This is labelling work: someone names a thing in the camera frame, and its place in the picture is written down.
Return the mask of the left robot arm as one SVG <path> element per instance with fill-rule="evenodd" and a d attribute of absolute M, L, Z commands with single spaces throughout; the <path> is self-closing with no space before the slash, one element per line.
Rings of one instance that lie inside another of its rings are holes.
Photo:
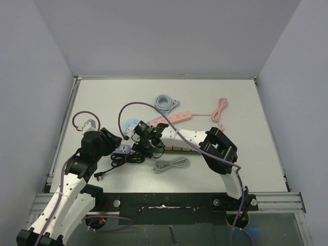
<path fill-rule="evenodd" d="M 103 189 L 88 181 L 100 159 L 115 151 L 121 142 L 121 137 L 106 128 L 84 133 L 80 148 L 61 169 L 57 190 L 29 229 L 19 232 L 17 245 L 66 245 L 86 214 L 104 206 Z"/>

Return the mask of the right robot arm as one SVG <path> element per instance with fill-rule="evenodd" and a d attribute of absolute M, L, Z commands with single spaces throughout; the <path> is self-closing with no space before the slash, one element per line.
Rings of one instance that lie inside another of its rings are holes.
<path fill-rule="evenodd" d="M 243 185 L 239 177 L 241 167 L 236 163 L 237 147 L 220 129 L 179 130 L 168 124 L 160 123 L 152 127 L 140 121 L 136 127 L 128 128 L 126 134 L 137 140 L 134 144 L 137 151 L 149 157 L 155 148 L 160 147 L 181 147 L 200 153 L 208 167 L 221 176 L 230 207 L 239 210 L 246 204 L 247 198 L 242 193 Z"/>

